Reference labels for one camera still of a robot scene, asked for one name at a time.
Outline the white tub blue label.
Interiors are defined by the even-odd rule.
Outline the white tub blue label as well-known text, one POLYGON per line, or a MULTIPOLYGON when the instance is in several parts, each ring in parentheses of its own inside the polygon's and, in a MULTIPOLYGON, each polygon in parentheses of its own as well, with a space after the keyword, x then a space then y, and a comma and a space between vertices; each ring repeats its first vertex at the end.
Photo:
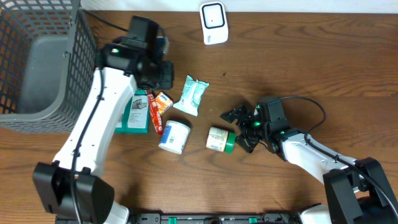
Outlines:
POLYGON ((182 154, 190 131, 191 129, 187 125, 168 120, 159 147, 175 154, 182 154))

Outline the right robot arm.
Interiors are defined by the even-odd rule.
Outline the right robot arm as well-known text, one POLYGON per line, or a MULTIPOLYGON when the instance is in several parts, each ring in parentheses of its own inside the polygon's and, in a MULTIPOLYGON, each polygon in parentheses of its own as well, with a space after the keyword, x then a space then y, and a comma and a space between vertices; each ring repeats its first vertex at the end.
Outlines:
POLYGON ((344 156, 290 127, 280 103, 257 105, 254 111, 241 105, 221 118, 239 126, 236 142, 245 151, 264 144, 271 153, 323 184, 327 203, 304 208, 292 215, 292 222, 397 223, 397 200, 375 159, 344 156))

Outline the orange snack packet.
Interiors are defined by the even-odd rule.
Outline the orange snack packet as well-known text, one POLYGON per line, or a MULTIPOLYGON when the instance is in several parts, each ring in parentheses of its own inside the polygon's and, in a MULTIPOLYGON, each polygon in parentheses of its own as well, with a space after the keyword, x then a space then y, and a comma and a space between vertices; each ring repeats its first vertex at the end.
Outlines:
POLYGON ((172 99, 169 98, 164 92, 160 92, 156 96, 155 102, 157 104, 160 115, 163 115, 174 104, 172 99))

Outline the green box with label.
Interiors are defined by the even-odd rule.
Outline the green box with label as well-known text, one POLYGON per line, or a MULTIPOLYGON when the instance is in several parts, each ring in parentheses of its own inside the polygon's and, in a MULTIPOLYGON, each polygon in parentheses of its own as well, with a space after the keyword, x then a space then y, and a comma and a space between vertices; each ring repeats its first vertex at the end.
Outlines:
POLYGON ((137 90, 121 113, 114 132, 117 134, 147 134, 148 124, 147 93, 144 90, 137 90))

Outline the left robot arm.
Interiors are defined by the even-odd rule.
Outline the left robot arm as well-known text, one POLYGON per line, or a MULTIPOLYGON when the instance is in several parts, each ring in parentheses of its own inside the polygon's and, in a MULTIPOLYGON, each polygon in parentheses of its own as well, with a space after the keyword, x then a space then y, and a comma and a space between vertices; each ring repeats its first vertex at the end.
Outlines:
POLYGON ((78 120, 52 163, 38 163, 33 181, 46 212, 77 223, 127 223, 130 210, 101 177, 119 115, 137 90, 169 90, 174 79, 166 36, 120 37, 97 56, 93 84, 78 120))

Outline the mint green wipes pack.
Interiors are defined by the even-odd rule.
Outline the mint green wipes pack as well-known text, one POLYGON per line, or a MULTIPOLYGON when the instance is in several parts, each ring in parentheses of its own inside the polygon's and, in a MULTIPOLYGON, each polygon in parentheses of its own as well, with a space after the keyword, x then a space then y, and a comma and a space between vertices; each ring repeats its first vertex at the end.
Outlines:
POLYGON ((187 75, 180 100, 174 103, 173 107, 193 116, 198 116, 198 107, 209 83, 194 80, 187 75))

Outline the red packet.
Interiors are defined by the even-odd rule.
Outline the red packet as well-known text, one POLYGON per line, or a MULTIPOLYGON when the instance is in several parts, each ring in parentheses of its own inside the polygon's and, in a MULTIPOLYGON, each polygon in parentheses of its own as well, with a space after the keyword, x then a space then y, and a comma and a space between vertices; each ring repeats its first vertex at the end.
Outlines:
POLYGON ((152 123, 155 127, 155 131, 157 134, 162 135, 164 132, 163 126, 162 126, 162 119, 159 113, 159 109, 155 100, 155 97, 153 96, 152 92, 147 90, 147 98, 149 100, 149 110, 150 110, 150 116, 152 123))

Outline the green lid white jar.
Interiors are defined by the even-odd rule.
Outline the green lid white jar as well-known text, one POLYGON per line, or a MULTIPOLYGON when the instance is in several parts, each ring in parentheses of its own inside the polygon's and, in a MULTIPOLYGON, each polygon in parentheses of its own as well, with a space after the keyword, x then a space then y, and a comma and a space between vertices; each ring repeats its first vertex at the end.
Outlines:
POLYGON ((236 134, 234 132, 211 127, 206 140, 206 148, 231 154, 235 140, 236 134))

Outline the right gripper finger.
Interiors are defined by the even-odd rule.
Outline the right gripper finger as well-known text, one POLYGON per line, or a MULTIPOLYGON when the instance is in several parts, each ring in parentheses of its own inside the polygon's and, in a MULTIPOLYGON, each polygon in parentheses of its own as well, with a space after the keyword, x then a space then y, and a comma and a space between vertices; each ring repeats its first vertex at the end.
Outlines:
POLYGON ((239 105, 231 111, 227 111, 220 115, 220 118, 231 124, 233 121, 241 121, 248 115, 248 110, 244 105, 239 105))
POLYGON ((259 144, 260 139, 253 135, 241 133, 236 137, 235 142, 241 146, 247 153, 252 153, 254 148, 259 144))

